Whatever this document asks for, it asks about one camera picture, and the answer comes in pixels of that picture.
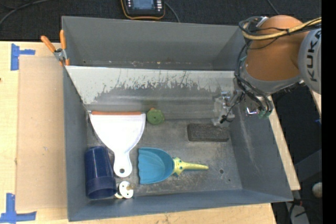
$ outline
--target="green ball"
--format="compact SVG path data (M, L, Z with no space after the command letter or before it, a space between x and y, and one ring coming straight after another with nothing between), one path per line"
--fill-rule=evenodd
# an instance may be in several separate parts
M151 109L147 112L147 120L149 123L153 125L158 125L164 122L164 115L161 110L158 109Z

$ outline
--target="gray bin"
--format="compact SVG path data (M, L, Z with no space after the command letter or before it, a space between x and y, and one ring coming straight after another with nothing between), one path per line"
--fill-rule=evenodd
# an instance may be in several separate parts
M293 199L269 120L246 116L244 102L233 109L228 141L191 142L187 137L187 125L211 123L217 116L213 98L234 87L233 70L244 45L237 26L65 16L62 28L71 60L71 66L64 68L70 221ZM125 71L127 75L116 75ZM164 80L156 86L121 87L120 79L157 78L158 72ZM160 125L146 124L130 152L132 174L116 177L117 182L135 183L134 197L88 199L84 152L101 142L87 112L146 112L151 107L160 109L166 120ZM184 171L161 183L140 185L139 147L161 148L186 162L208 165L209 170Z

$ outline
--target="black floor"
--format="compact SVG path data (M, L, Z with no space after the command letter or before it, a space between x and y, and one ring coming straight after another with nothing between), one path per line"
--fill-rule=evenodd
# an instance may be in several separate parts
M303 22L321 16L321 0L166 0L182 23L237 25L251 16L285 14ZM170 9L162 19L176 22ZM59 42L63 15L125 19L120 0L0 0L0 40L39 41L46 35ZM321 149L319 115L307 87L273 96L294 164ZM302 182L302 197L311 199L311 185L321 180L316 174ZM286 223L286 210L274 205L278 223ZM311 224L312 210L307 210Z

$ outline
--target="blue tape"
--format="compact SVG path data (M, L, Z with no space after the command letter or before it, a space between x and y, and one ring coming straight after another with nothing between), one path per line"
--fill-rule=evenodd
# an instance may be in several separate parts
M36 218L36 212L17 214L15 211L15 195L6 194L6 212L1 213L0 223L15 224L17 221L32 221Z
M10 69L11 70L18 70L19 69L19 56L20 55L35 55L35 50L25 49L20 50L20 47L12 43L12 54L11 54L11 63Z

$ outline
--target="blue dustpan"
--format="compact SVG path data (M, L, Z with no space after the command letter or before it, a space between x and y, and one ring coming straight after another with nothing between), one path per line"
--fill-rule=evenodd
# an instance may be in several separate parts
M185 169L205 170L209 167L172 158L159 148L142 147L139 149L138 169L140 184L152 184L164 181L172 174L179 175Z

